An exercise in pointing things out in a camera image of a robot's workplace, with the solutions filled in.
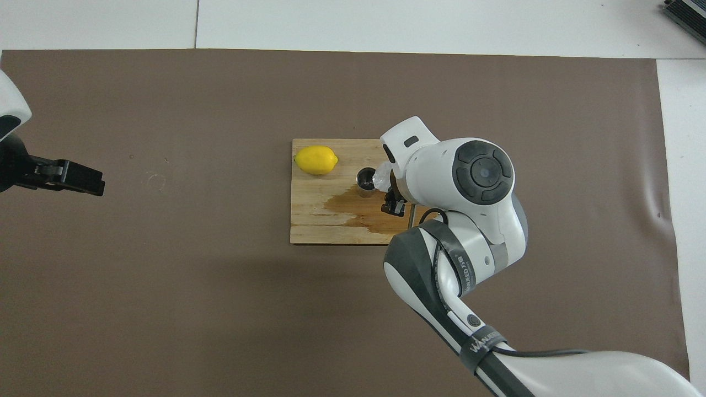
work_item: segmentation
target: black strap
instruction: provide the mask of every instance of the black strap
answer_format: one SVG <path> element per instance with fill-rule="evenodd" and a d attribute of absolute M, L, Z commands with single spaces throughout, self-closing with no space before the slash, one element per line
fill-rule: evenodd
<path fill-rule="evenodd" d="M 495 328 L 483 326 L 475 331 L 461 346 L 461 357 L 463 365 L 475 373 L 478 364 L 491 352 L 491 350 L 501 342 L 507 342 Z"/>
<path fill-rule="evenodd" d="M 471 258 L 468 257 L 466 249 L 463 248 L 456 235 L 447 225 L 437 220 L 427 220 L 419 227 L 436 239 L 454 266 L 456 276 L 460 280 L 461 291 L 458 296 L 461 297 L 471 292 L 476 287 L 476 273 L 473 271 Z"/>

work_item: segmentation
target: wooden cutting board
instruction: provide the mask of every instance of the wooden cutting board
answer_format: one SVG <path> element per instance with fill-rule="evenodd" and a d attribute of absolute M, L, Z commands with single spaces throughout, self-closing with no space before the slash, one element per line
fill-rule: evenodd
<path fill-rule="evenodd" d="M 315 176 L 294 163 L 299 149 L 324 145 L 333 149 L 338 164 L 326 175 Z M 294 139 L 292 141 L 292 244 L 388 244 L 407 229 L 411 206 L 404 218 L 380 211 L 385 194 L 359 193 L 358 171 L 377 168 L 387 157 L 377 139 Z M 416 222 L 425 211 L 418 207 Z"/>

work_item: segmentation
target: black cable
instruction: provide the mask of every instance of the black cable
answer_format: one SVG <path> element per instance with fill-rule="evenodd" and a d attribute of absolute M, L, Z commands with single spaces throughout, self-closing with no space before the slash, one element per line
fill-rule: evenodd
<path fill-rule="evenodd" d="M 421 225 L 426 219 L 426 217 L 432 213 L 438 213 L 439 215 L 441 215 L 441 219 L 443 219 L 444 224 L 448 225 L 448 216 L 446 215 L 446 212 L 441 208 L 430 208 L 427 212 L 424 213 L 424 215 L 421 216 L 421 219 L 419 219 L 419 224 Z"/>
<path fill-rule="evenodd" d="M 544 352 L 516 352 L 514 350 L 501 349 L 497 346 L 494 347 L 492 350 L 498 354 L 509 355 L 513 357 L 555 357 L 559 355 L 579 355 L 590 352 L 590 350 L 582 349 L 547 350 Z"/>

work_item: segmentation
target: walker logo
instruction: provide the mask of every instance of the walker logo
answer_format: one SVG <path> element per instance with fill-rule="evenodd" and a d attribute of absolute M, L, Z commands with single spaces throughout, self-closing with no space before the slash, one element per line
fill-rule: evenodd
<path fill-rule="evenodd" d="M 494 338 L 497 338 L 500 336 L 500 333 L 498 331 L 493 331 L 489 333 L 488 335 L 485 335 L 483 338 L 480 340 L 476 339 L 475 337 L 472 337 L 475 340 L 475 343 L 471 343 L 468 348 L 474 352 L 478 353 L 481 349 L 482 350 L 488 350 L 487 343 L 493 340 Z"/>

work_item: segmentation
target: water stain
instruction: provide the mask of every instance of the water stain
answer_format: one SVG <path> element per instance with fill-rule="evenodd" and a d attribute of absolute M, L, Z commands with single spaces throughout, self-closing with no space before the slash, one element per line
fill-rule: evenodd
<path fill-rule="evenodd" d="M 345 213 L 354 217 L 347 220 L 343 226 L 365 227 L 371 233 L 382 235 L 396 235 L 407 229 L 409 215 L 403 218 L 390 215 L 380 211 L 380 207 L 385 203 L 385 194 L 375 190 L 370 197 L 361 197 L 358 186 L 353 185 L 346 192 L 333 196 L 326 201 L 323 207 L 335 213 Z M 407 204 L 405 211 L 409 212 L 411 206 Z M 417 209 L 418 221 L 423 210 Z"/>

